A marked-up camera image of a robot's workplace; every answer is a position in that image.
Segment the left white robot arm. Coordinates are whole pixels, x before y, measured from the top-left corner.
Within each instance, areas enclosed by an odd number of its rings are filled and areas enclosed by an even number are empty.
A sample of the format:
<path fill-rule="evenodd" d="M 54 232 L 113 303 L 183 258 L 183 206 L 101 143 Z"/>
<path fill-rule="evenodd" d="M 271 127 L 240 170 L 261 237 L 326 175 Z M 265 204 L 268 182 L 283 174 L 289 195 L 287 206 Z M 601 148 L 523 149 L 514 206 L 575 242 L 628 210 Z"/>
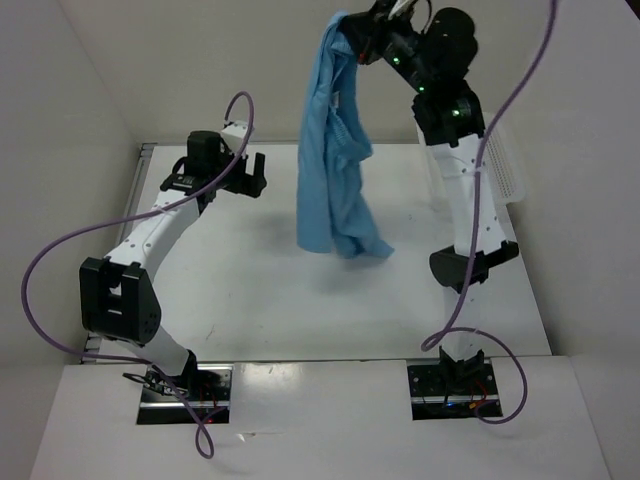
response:
<path fill-rule="evenodd" d="M 153 281 L 162 262 L 182 234 L 194 224 L 218 190 L 257 198 L 267 185 L 266 157 L 248 157 L 212 190 L 171 209 L 176 203 L 214 180 L 234 158 L 231 152 L 190 153 L 174 164 L 161 184 L 151 218 L 142 220 L 125 240 L 102 258 L 87 258 L 79 270 L 83 327 L 105 340 L 124 346 L 136 358 L 157 365 L 165 375 L 164 387 L 185 400 L 219 381 L 197 367 L 195 354 L 177 343 L 161 326 L 162 308 Z"/>

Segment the blue mesh shorts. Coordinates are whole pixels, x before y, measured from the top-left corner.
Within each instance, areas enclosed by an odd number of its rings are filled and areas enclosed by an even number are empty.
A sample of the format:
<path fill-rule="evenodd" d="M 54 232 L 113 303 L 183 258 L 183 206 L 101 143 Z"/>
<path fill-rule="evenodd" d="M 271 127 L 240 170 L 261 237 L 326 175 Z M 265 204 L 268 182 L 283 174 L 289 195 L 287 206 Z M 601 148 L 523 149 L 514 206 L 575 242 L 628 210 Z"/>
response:
<path fill-rule="evenodd" d="M 347 13 L 329 20 L 304 100 L 297 153 L 296 240 L 311 253 L 390 257 L 363 196 L 361 163 L 373 154 L 359 118 L 356 55 L 339 31 Z"/>

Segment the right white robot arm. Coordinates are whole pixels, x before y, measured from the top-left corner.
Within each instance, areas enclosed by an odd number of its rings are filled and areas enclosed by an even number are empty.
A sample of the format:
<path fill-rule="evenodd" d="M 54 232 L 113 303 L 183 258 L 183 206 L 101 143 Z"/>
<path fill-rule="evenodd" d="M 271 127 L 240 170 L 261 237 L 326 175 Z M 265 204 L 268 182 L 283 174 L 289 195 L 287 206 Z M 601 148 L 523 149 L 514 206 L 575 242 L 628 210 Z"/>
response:
<path fill-rule="evenodd" d="M 473 345 L 446 348 L 441 342 L 449 333 L 477 333 L 473 324 L 458 325 L 463 308 L 490 270 L 516 258 L 519 247 L 500 225 L 484 175 L 488 136 L 479 97 L 466 81 L 478 52 L 474 21 L 462 10 L 446 7 L 417 31 L 414 12 L 412 1 L 377 1 L 369 10 L 340 20 L 338 29 L 359 64 L 383 60 L 415 92 L 412 113 L 438 167 L 454 231 L 452 245 L 429 257 L 432 275 L 454 300 L 453 311 L 421 349 L 439 350 L 440 385 L 460 393 L 473 385 L 484 354 Z"/>

